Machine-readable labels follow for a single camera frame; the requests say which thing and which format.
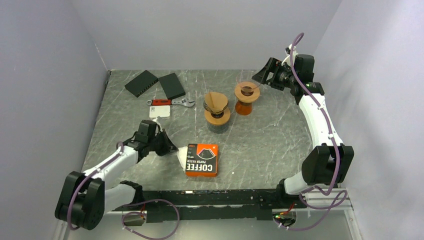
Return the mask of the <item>orange coffee filter box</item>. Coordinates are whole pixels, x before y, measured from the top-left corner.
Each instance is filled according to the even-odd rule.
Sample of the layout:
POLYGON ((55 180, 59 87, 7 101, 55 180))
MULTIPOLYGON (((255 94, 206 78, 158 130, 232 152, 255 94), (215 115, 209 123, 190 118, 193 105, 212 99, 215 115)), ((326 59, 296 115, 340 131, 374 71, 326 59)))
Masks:
POLYGON ((188 177, 214 178, 218 175, 217 144, 190 143, 187 146, 184 172, 188 177))

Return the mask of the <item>brown paper coffee filter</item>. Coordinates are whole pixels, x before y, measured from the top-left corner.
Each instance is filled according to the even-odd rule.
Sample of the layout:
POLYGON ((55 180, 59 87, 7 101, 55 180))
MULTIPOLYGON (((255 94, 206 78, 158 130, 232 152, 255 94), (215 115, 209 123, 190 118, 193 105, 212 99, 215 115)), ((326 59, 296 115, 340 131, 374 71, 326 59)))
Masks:
POLYGON ((204 101, 213 109, 221 109, 227 103, 229 104, 228 98, 220 92, 208 92, 204 95, 204 101))

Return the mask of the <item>grey ribbed glass dripper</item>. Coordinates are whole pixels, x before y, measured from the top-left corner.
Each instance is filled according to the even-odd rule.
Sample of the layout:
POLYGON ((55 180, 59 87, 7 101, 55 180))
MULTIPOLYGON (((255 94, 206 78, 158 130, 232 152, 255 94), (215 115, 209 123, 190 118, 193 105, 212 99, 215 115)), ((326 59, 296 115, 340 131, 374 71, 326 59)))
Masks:
POLYGON ((209 105, 206 103, 206 101, 203 102, 203 108, 209 112, 211 114, 211 116, 215 119, 219 119, 224 115, 224 111, 228 108, 228 103, 223 106, 222 108, 211 108, 209 107, 209 105))

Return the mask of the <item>white paper coffee filter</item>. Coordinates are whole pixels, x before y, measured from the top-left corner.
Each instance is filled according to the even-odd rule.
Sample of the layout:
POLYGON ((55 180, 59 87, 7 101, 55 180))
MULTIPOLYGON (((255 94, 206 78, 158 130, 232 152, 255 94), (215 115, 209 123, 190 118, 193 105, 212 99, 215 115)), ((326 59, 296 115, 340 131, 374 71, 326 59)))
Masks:
POLYGON ((177 159, 180 163, 181 168, 183 171, 186 171, 186 164, 187 164, 187 154, 188 154, 188 147, 179 147, 178 151, 176 152, 177 159))

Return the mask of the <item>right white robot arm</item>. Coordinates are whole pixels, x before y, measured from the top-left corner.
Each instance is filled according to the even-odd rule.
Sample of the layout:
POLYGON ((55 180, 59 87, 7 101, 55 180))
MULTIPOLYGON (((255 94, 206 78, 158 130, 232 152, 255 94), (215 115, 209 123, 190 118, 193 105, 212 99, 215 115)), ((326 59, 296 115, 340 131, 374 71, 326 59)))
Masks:
POLYGON ((302 162, 300 172, 284 179, 284 189, 275 194, 276 203, 282 208, 289 207, 295 195, 315 185, 342 183, 354 157, 353 147, 343 143, 331 121, 323 86, 313 80, 314 64, 314 57, 308 54, 294 57, 294 69, 289 57, 285 60, 271 57, 252 77, 280 91, 289 88, 311 136, 313 149, 302 162))

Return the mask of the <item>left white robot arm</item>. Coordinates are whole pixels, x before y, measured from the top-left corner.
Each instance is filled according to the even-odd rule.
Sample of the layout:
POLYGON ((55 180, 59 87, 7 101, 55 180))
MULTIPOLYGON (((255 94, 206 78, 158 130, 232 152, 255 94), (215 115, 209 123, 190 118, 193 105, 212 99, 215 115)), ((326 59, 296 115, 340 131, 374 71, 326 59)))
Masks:
POLYGON ((92 230, 112 210, 122 206, 139 209, 145 203, 143 187, 128 180, 118 185, 113 185, 113 181, 150 153, 162 157, 176 152, 178 148, 165 129, 153 120, 142 120, 133 135, 119 141, 115 152, 102 162, 66 176, 54 217, 67 222, 70 230, 92 230))

